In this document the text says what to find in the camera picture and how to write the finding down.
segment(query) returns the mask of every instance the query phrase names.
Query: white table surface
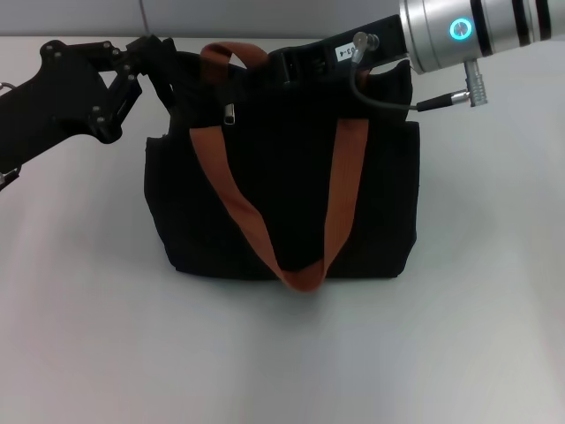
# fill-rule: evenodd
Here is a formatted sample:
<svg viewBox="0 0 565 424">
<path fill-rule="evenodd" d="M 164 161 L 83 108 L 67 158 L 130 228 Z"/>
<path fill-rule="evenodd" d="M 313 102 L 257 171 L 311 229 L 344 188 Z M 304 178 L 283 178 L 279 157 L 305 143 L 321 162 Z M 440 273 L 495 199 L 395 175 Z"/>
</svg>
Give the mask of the white table surface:
<svg viewBox="0 0 565 424">
<path fill-rule="evenodd" d="M 47 40 L 1 38 L 0 80 Z M 118 143 L 74 137 L 0 193 L 0 423 L 565 422 L 565 43 L 482 69 L 490 105 L 411 116 L 405 272 L 313 296 L 169 265 L 143 196 L 168 116 L 142 78 Z M 415 76 L 415 101 L 463 84 Z"/>
</svg>

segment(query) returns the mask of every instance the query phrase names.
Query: blue led ring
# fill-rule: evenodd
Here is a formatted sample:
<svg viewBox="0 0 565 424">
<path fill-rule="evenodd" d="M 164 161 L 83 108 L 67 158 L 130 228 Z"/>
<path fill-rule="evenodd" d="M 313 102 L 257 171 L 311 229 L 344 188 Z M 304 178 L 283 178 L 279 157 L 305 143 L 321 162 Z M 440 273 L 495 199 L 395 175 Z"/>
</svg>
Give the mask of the blue led ring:
<svg viewBox="0 0 565 424">
<path fill-rule="evenodd" d="M 458 31 L 462 26 L 466 29 L 464 31 Z M 454 40 L 458 40 L 459 42 L 467 40 L 473 34 L 473 24 L 466 18 L 456 19 L 451 24 L 449 34 Z"/>
</svg>

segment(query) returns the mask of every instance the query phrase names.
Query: bag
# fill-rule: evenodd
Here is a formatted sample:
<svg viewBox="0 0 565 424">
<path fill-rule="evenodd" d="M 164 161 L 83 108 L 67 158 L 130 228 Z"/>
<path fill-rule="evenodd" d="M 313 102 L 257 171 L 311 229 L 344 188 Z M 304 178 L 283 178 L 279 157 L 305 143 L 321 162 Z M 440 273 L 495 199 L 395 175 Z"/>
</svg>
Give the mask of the bag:
<svg viewBox="0 0 565 424">
<path fill-rule="evenodd" d="M 167 135 L 147 140 L 145 194 L 177 270 L 279 278 L 300 292 L 326 277 L 403 271 L 419 178 L 418 124 L 406 112 L 367 107 L 339 80 L 250 96 L 226 125 L 218 84 L 250 75 L 268 54 L 225 42 L 198 56 L 165 43 L 174 65 L 152 81 L 171 120 Z M 247 70 L 229 65 L 232 54 Z M 360 83 L 373 98 L 411 101 L 408 61 Z"/>
</svg>

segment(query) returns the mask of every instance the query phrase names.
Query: orange strap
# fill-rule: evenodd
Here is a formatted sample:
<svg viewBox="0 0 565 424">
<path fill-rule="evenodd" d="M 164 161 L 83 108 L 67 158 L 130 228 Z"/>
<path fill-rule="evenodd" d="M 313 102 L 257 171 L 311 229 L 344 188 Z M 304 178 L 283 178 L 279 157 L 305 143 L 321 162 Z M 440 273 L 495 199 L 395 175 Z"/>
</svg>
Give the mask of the orange strap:
<svg viewBox="0 0 565 424">
<path fill-rule="evenodd" d="M 246 42 L 215 42 L 200 52 L 202 79 L 208 84 L 220 84 L 228 78 L 231 56 L 239 57 L 247 69 L 268 62 L 268 54 L 254 44 Z"/>
<path fill-rule="evenodd" d="M 237 188 L 228 164 L 222 128 L 194 128 L 191 138 L 202 170 L 255 253 L 290 288 L 312 292 L 321 286 L 329 266 L 350 236 L 368 131 L 367 119 L 338 121 L 329 182 L 324 257 L 298 272 L 279 267 L 263 217 Z"/>
</svg>

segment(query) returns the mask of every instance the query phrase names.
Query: brown handle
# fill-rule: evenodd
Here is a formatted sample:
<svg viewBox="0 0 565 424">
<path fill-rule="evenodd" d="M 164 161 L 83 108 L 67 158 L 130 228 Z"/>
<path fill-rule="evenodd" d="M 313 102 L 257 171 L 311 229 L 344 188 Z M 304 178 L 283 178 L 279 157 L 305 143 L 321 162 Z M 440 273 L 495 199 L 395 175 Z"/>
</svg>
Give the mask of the brown handle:
<svg viewBox="0 0 565 424">
<path fill-rule="evenodd" d="M 254 44 L 246 42 L 215 42 L 200 52 L 202 79 L 208 84 L 220 84 L 228 78 L 231 57 L 241 60 L 247 69 L 268 62 L 268 54 Z"/>
<path fill-rule="evenodd" d="M 193 128 L 191 138 L 202 170 L 255 253 L 290 288 L 313 292 L 323 283 L 329 266 L 350 236 L 368 132 L 367 119 L 338 121 L 329 182 L 324 257 L 298 272 L 279 267 L 263 217 L 237 188 L 228 164 L 222 128 Z"/>
</svg>

